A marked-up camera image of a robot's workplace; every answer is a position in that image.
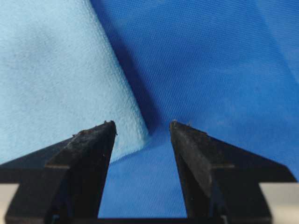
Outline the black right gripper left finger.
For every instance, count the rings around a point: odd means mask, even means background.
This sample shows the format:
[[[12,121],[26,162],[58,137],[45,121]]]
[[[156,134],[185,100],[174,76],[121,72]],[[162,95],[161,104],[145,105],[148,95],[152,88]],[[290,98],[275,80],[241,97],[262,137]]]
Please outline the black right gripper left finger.
[[[97,220],[116,135],[115,123],[104,122],[1,164],[1,223]]]

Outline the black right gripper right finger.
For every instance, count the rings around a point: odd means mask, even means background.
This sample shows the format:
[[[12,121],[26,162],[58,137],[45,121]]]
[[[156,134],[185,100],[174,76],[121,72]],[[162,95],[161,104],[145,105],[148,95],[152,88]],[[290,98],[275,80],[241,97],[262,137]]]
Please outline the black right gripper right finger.
[[[177,121],[170,135],[189,218],[224,224],[296,224],[289,168]]]

